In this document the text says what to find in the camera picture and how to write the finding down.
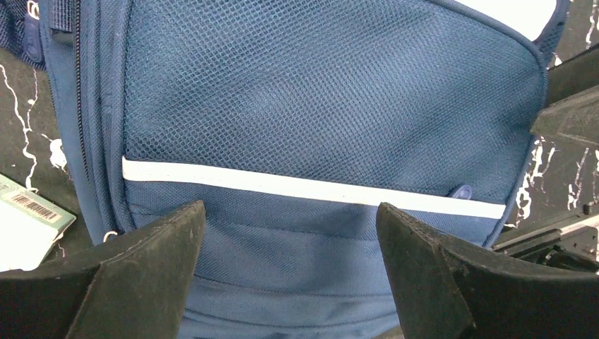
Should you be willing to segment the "navy blue student backpack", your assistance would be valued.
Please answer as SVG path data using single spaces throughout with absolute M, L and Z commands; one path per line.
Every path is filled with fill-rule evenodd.
M 387 202 L 487 248 L 528 168 L 568 1 L 2 1 L 45 70 L 91 239 L 191 201 L 180 338 L 399 324 Z

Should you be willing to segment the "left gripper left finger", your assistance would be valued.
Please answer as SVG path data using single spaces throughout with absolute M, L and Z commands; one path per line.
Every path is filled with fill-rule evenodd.
M 193 202 L 31 271 L 1 274 L 2 338 L 176 338 L 206 212 Z

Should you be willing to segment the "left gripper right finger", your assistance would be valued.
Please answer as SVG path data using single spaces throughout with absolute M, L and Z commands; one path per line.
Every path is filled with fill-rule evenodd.
M 387 203 L 376 230 L 405 338 L 598 337 L 598 274 L 483 249 Z

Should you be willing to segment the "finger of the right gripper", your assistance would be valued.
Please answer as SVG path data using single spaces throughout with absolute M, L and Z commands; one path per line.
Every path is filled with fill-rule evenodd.
M 530 132 L 598 147 L 598 45 L 551 68 L 545 107 Z

